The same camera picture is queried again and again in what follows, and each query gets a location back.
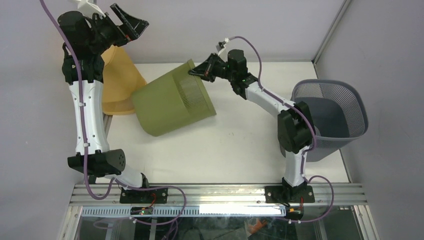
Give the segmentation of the grey plastic basket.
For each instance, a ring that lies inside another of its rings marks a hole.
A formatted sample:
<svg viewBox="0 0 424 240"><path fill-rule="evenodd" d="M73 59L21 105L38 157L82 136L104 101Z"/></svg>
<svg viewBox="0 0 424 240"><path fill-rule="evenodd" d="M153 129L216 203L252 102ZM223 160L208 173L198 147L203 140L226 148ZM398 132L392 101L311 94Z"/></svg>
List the grey plastic basket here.
<svg viewBox="0 0 424 240"><path fill-rule="evenodd" d="M359 93L351 85L338 80L306 79L292 90L291 101L308 105L316 148L306 156L307 162L318 162L368 130L368 118Z"/></svg>

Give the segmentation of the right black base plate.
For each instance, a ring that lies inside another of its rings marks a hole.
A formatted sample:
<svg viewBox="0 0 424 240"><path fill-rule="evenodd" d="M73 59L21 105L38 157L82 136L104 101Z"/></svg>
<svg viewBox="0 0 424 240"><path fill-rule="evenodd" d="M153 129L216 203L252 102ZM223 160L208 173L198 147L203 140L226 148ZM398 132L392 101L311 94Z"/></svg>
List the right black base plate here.
<svg viewBox="0 0 424 240"><path fill-rule="evenodd" d="M315 203L315 194L310 185L295 190L282 185L268 185L264 187L265 202L267 204L300 204Z"/></svg>

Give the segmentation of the aluminium mounting rail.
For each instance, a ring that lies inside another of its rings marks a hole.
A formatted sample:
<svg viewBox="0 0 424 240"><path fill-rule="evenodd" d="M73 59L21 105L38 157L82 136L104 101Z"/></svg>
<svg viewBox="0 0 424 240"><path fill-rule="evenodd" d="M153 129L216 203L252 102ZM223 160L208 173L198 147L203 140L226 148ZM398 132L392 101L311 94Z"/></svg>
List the aluminium mounting rail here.
<svg viewBox="0 0 424 240"><path fill-rule="evenodd" d="M264 187L267 184L177 184L168 187L167 203L157 206L176 206L184 209L187 206L203 204L232 204L242 206L274 205L266 203ZM328 207L331 193L334 193L333 206L351 207L357 221L359 231L364 240L380 239L371 215L365 192L359 183L310 183L315 196L314 203L305 203L306 207ZM59 232L60 240L75 240L81 213L84 207L142 207L142 204L119 203L121 190L114 185L107 198L93 199L85 185L76 184L73 188L64 222Z"/></svg>

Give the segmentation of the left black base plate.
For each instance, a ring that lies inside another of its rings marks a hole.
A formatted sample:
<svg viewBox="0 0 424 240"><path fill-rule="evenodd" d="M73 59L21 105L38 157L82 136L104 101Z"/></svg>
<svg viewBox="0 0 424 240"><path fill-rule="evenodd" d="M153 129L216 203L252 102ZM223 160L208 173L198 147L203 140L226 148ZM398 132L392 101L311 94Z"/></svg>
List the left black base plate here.
<svg viewBox="0 0 424 240"><path fill-rule="evenodd" d="M169 188L165 186L151 188L123 187L120 204L166 204Z"/></svg>

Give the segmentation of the green plastic basket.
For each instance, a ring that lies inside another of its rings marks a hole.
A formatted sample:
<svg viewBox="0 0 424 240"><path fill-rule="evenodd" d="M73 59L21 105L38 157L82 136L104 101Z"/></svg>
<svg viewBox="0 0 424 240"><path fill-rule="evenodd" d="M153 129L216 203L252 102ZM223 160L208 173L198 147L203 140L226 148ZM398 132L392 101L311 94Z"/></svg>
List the green plastic basket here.
<svg viewBox="0 0 424 240"><path fill-rule="evenodd" d="M203 81L189 74L189 59L131 94L142 129L158 137L215 116L216 110Z"/></svg>

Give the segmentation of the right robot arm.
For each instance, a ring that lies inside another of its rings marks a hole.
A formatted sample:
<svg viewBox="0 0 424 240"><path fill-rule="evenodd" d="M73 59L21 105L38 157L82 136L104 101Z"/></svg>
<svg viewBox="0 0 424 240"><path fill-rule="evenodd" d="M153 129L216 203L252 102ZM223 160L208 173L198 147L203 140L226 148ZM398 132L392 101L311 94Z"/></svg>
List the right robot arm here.
<svg viewBox="0 0 424 240"><path fill-rule="evenodd" d="M226 61L212 53L188 74L211 83L216 78L228 80L236 95L257 104L276 118L277 139L286 164L281 188L271 191L270 195L281 203L296 202L307 188L305 162L308 151L316 143L309 106L303 101L286 100L265 89L259 78L249 72L247 59L240 49L230 50Z"/></svg>

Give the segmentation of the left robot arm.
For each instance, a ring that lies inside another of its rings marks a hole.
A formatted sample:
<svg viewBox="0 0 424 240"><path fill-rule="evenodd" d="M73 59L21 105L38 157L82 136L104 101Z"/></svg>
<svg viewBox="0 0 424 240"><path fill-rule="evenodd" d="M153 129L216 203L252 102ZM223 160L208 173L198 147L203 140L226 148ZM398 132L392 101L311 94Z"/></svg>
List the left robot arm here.
<svg viewBox="0 0 424 240"><path fill-rule="evenodd" d="M101 105L105 66L102 54L110 47L137 40L149 23L128 14L116 3L111 10L120 24L87 0L77 1L76 10L57 19L65 37L62 73L72 95L77 129L75 155L67 163L86 176L115 179L133 187L131 197L145 203L151 196L146 176L127 164L122 149L110 149L107 141Z"/></svg>

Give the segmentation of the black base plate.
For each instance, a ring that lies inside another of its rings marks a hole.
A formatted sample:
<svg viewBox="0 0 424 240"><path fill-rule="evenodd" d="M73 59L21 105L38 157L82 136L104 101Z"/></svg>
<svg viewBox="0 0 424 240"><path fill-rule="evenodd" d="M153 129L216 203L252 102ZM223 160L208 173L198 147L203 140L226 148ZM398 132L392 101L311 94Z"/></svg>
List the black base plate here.
<svg viewBox="0 0 424 240"><path fill-rule="evenodd" d="M282 185L268 185L264 187L265 202L267 204L300 204L315 203L315 194L310 185L295 190Z"/></svg>
<svg viewBox="0 0 424 240"><path fill-rule="evenodd" d="M151 188L123 187L120 204L166 204L169 188L165 186Z"/></svg>

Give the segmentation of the yellow plastic basket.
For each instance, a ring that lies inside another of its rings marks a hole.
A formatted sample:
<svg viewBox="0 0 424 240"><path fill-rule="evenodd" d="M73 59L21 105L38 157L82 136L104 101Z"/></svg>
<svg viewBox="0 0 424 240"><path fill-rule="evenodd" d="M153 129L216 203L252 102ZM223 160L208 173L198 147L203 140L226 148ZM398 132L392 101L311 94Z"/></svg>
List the yellow plastic basket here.
<svg viewBox="0 0 424 240"><path fill-rule="evenodd" d="M112 45L101 57L104 61L102 112L110 116L133 114L131 95L147 81L123 47Z"/></svg>

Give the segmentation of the orange object under table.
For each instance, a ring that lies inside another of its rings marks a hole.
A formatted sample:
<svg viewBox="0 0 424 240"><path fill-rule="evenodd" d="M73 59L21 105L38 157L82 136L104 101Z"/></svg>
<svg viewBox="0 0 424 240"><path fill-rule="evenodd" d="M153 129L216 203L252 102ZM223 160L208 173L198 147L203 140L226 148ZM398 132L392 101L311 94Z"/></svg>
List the orange object under table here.
<svg viewBox="0 0 424 240"><path fill-rule="evenodd" d="M267 224L267 220L261 220L258 217L253 217L246 222L246 231L252 235L264 228Z"/></svg>

